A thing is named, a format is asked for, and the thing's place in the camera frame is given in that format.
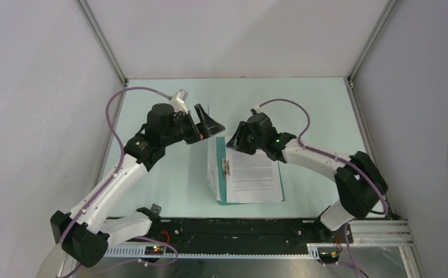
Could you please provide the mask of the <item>teal file folder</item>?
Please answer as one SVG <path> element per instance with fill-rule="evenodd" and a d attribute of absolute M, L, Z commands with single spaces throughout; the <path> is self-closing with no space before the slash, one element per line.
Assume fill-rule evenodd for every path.
<path fill-rule="evenodd" d="M 285 200 L 278 162 L 263 151 L 249 155 L 226 147 L 231 136 L 208 143 L 208 180 L 220 205 Z"/>

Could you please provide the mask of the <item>printed paper sheet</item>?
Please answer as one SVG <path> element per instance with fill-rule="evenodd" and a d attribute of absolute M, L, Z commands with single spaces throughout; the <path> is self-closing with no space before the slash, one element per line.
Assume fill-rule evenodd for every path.
<path fill-rule="evenodd" d="M 230 170 L 226 177 L 227 203 L 279 203 L 285 200 L 279 164 L 263 151 L 249 155 L 227 148 L 226 160 Z"/>
<path fill-rule="evenodd" d="M 207 178 L 209 186 L 221 206 L 227 205 L 226 180 L 223 178 L 222 158 L 226 158 L 226 138 L 211 137 L 207 144 Z"/>

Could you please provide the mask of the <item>metal folder clip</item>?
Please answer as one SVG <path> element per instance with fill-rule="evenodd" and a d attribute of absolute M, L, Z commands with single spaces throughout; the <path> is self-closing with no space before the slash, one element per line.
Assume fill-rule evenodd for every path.
<path fill-rule="evenodd" d="M 222 158 L 222 172 L 225 180 L 231 176 L 230 162 L 226 158 Z"/>

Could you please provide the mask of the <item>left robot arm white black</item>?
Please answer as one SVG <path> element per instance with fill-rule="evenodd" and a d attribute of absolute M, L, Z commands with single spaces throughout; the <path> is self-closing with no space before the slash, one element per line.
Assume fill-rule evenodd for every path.
<path fill-rule="evenodd" d="M 190 112 L 176 111 L 170 104 L 155 104 L 146 123 L 123 147 L 119 163 L 69 212 L 56 211 L 50 219 L 55 242 L 80 265 L 91 268 L 106 251 L 118 243 L 138 236 L 155 241 L 161 225 L 142 212 L 114 221 L 122 235 L 106 228 L 109 212 L 121 197 L 166 154 L 166 148 L 180 141 L 188 145 L 203 141 L 225 130 L 200 104 L 194 106 L 200 123 Z"/>

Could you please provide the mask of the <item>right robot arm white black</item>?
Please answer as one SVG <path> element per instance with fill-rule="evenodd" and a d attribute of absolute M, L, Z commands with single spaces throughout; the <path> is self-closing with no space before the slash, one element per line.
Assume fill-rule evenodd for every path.
<path fill-rule="evenodd" d="M 247 155 L 263 151 L 272 161 L 301 166 L 333 181 L 339 199 L 315 220 L 322 242 L 332 241 L 351 220 L 365 218 L 377 203 L 388 213 L 388 185 L 367 153 L 343 156 L 304 145 L 291 133 L 279 133 L 263 112 L 241 121 L 226 148 Z"/>

